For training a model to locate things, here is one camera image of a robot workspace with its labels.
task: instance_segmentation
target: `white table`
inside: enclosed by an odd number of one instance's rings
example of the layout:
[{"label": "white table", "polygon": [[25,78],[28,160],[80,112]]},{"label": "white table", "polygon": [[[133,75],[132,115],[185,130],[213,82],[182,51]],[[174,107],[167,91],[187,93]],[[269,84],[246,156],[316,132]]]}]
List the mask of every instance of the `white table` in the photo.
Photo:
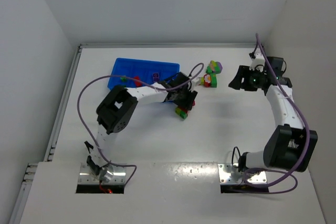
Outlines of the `white table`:
[{"label": "white table", "polygon": [[[308,171],[296,173],[299,186],[289,194],[220,192],[216,163],[230,162],[234,146],[242,152],[263,149],[275,129],[262,91],[228,88],[238,66],[250,64],[249,52],[251,48],[84,48],[64,104],[54,158],[38,165],[21,224],[324,223]],[[171,103],[136,108],[111,153],[114,162],[138,165],[123,195],[75,194],[80,162],[88,155],[84,141],[90,140],[77,116],[77,96],[86,83],[109,74],[117,57],[177,62],[186,74],[198,62],[213,59],[222,63],[223,72],[216,89],[196,88],[196,107],[185,121]],[[82,97],[83,117],[95,133],[95,110],[108,93],[107,82],[93,84]],[[289,179],[271,191],[292,185]]]}]

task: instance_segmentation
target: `white wall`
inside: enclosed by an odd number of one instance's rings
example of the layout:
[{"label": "white wall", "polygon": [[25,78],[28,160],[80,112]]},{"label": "white wall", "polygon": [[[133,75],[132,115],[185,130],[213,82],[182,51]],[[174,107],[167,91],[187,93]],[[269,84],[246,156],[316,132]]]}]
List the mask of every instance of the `white wall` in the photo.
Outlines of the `white wall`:
[{"label": "white wall", "polygon": [[46,0],[73,43],[253,42],[286,0]]},{"label": "white wall", "polygon": [[0,0],[0,223],[43,160],[74,50],[44,0]]},{"label": "white wall", "polygon": [[336,0],[287,0],[267,42],[269,55],[286,59],[294,98],[318,132],[309,170],[328,223],[336,223],[335,43]]}]

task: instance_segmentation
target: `red wire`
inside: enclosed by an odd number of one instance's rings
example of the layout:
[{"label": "red wire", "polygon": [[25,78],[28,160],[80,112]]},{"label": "red wire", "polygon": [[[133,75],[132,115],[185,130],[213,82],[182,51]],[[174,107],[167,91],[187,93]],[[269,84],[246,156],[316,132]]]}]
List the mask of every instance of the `red wire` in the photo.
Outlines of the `red wire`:
[{"label": "red wire", "polygon": [[101,186],[101,182],[99,182],[99,189],[102,190],[104,193],[109,193],[111,194],[112,193],[112,190],[111,189],[104,189],[102,186]]},{"label": "red wire", "polygon": [[105,190],[104,188],[102,188],[102,186],[101,186],[101,182],[99,182],[99,189],[100,189],[101,191],[103,191],[104,193],[107,194],[106,190]]}]

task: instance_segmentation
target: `cable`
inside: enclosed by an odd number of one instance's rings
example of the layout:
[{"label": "cable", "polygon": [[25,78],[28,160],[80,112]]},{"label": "cable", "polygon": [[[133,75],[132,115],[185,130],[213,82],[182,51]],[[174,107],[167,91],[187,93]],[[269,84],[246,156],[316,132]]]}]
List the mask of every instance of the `cable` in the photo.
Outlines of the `cable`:
[{"label": "cable", "polygon": [[102,186],[101,186],[101,181],[99,181],[99,189],[107,194],[106,190],[104,188],[102,188]]},{"label": "cable", "polygon": [[98,150],[99,154],[101,155],[102,159],[103,159],[105,162],[107,162],[108,164],[113,165],[113,166],[120,166],[120,167],[124,167],[124,168],[125,168],[125,167],[134,167],[134,170],[133,170],[131,176],[127,179],[127,181],[125,182],[125,185],[124,185],[124,186],[126,186],[126,185],[128,184],[128,182],[131,180],[131,178],[133,177],[134,173],[135,173],[136,170],[137,170],[137,166],[136,166],[136,165],[121,165],[121,164],[116,164],[116,163],[113,163],[112,161],[108,160],[108,159],[105,157],[104,153],[101,151],[101,149],[100,149],[100,147],[99,147],[99,144],[98,144],[98,142],[97,142],[95,136],[93,135],[93,133],[92,133],[91,130],[89,129],[89,126],[88,126],[88,125],[86,124],[86,122],[84,121],[83,116],[82,116],[82,114],[81,114],[81,112],[80,112],[80,107],[79,107],[79,105],[80,105],[80,99],[81,99],[81,97],[82,97],[84,91],[85,91],[91,84],[95,83],[96,81],[99,81],[99,80],[101,80],[101,79],[111,78],[111,77],[119,77],[119,78],[124,77],[124,78],[129,79],[129,80],[132,80],[132,81],[137,81],[137,82],[139,82],[139,83],[141,83],[141,84],[143,84],[143,85],[145,85],[145,86],[147,86],[147,87],[150,87],[150,88],[152,88],[152,89],[159,90],[159,91],[173,91],[173,90],[175,90],[175,89],[179,89],[180,87],[182,87],[182,86],[188,84],[188,83],[191,82],[193,79],[195,79],[195,78],[202,72],[202,70],[203,70],[203,68],[204,68],[204,64],[203,64],[202,62],[198,63],[198,64],[193,68],[193,70],[194,70],[196,67],[198,67],[198,66],[202,66],[202,67],[201,67],[201,69],[198,71],[198,73],[197,73],[196,75],[192,76],[189,80],[187,80],[187,81],[183,82],[182,84],[177,85],[177,86],[175,86],[175,87],[173,87],[173,88],[168,88],[168,89],[157,88],[157,87],[154,87],[154,86],[152,86],[152,85],[149,85],[148,83],[145,83],[145,82],[143,82],[143,81],[140,81],[140,80],[137,80],[137,79],[134,79],[134,78],[131,78],[131,77],[126,77],[126,76],[120,76],[120,75],[112,74],[112,75],[109,75],[109,76],[98,77],[98,78],[96,78],[96,79],[90,81],[90,82],[89,82],[88,84],[86,84],[86,85],[84,86],[84,88],[80,91],[80,93],[79,93],[79,95],[78,95],[78,99],[77,99],[77,113],[78,113],[79,119],[81,120],[83,126],[84,126],[85,129],[88,131],[88,133],[89,133],[89,135],[91,136],[93,142],[95,143],[95,145],[96,145],[96,147],[97,147],[97,150]]},{"label": "cable", "polygon": [[241,157],[239,148],[238,148],[237,146],[235,146],[235,147],[233,148],[233,151],[232,151],[232,157],[231,157],[231,164],[232,164],[233,167],[235,167],[235,166],[233,165],[233,159],[234,159],[234,157],[235,157],[235,150],[237,150],[239,157]]},{"label": "cable", "polygon": [[256,43],[256,47],[254,48],[252,55],[254,55],[254,53],[257,51],[257,48],[258,48],[258,44]]},{"label": "cable", "polygon": [[[263,172],[286,174],[286,172],[283,172],[281,170],[267,170],[267,169],[263,169],[262,171]],[[236,193],[242,193],[242,194],[285,194],[285,193],[289,193],[290,191],[295,190],[298,187],[298,184],[299,184],[298,179],[295,178],[295,176],[293,174],[290,174],[289,176],[294,179],[295,185],[292,188],[287,189],[287,190],[283,190],[283,191],[270,191],[270,192],[267,192],[267,191],[243,191],[243,190],[235,190],[235,189],[230,189],[230,190],[234,191]],[[263,188],[263,187],[269,187],[269,186],[268,185],[264,185],[264,186],[260,186],[259,188]]]},{"label": "cable", "polygon": [[[301,153],[298,161],[293,165],[293,167],[288,172],[283,172],[283,171],[280,171],[280,170],[266,170],[268,172],[278,172],[278,173],[283,173],[284,174],[280,178],[276,179],[275,181],[273,181],[273,182],[271,182],[271,183],[269,183],[267,185],[268,187],[271,187],[271,186],[274,186],[274,185],[276,185],[276,184],[284,181],[289,176],[294,177],[294,175],[292,175],[292,173],[299,167],[299,165],[302,163],[303,159],[305,158],[304,156],[307,153],[307,150],[308,150],[308,147],[309,147],[309,140],[310,140],[310,130],[309,130],[308,122],[307,122],[306,118],[304,117],[303,113],[297,107],[297,105],[289,98],[289,95],[287,95],[287,93],[285,92],[285,90],[282,88],[280,82],[278,81],[277,76],[274,73],[273,68],[272,68],[271,64],[269,63],[269,61],[267,59],[266,53],[265,53],[265,51],[264,51],[264,49],[263,49],[263,47],[261,45],[261,42],[260,42],[260,39],[259,39],[259,35],[257,33],[256,33],[256,39],[257,39],[257,45],[260,48],[260,51],[261,51],[261,53],[262,53],[262,55],[263,55],[263,57],[265,59],[265,63],[267,64],[267,66],[269,68],[269,71],[270,71],[270,73],[272,74],[272,76],[274,78],[275,83],[277,84],[277,86],[279,87],[279,89],[281,90],[281,92],[284,94],[284,96],[288,100],[288,102],[292,105],[292,107],[294,108],[294,110],[296,110],[296,112],[299,114],[299,116],[301,117],[301,120],[303,121],[303,124],[304,124],[304,126],[306,128],[306,142],[305,142],[305,145],[303,147],[302,153]],[[246,185],[249,185],[249,186],[252,186],[252,187],[257,187],[257,188],[264,187],[263,185],[255,185],[255,184],[252,184],[249,181],[247,181],[247,178],[248,178],[247,174],[251,173],[251,171],[253,171],[253,170],[255,172],[264,171],[264,169],[261,169],[261,168],[250,168],[250,169],[247,169],[244,172],[244,175],[243,175],[244,183]],[[276,192],[276,193],[287,193],[287,192],[289,192],[289,191],[286,190],[286,191],[280,191],[280,192]]]},{"label": "cable", "polygon": [[101,191],[103,191],[104,193],[109,193],[109,194],[111,194],[112,193],[112,190],[111,189],[104,189],[102,186],[101,186],[101,183],[102,183],[102,181],[99,181],[99,189],[101,190]]},{"label": "cable", "polygon": [[285,60],[284,60],[284,63],[285,63],[285,69],[282,74],[286,73],[286,70],[287,70],[287,62]]}]

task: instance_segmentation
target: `metal base plate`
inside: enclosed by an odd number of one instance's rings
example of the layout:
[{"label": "metal base plate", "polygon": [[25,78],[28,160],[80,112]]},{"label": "metal base plate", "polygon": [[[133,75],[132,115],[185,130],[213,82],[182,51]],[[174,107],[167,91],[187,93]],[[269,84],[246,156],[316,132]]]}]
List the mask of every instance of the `metal base plate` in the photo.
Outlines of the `metal base plate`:
[{"label": "metal base plate", "polygon": [[[243,174],[238,172],[238,169],[234,166],[231,163],[218,164],[219,182],[221,185],[244,185],[242,181]],[[248,181],[253,184],[266,185],[266,173],[261,172],[260,174],[256,174],[252,176]]]},{"label": "metal base plate", "polygon": [[[108,167],[106,175],[102,179],[102,185],[122,186],[125,184],[126,170],[120,166]],[[99,178],[95,176],[87,164],[81,164],[78,185],[99,185]]]}]

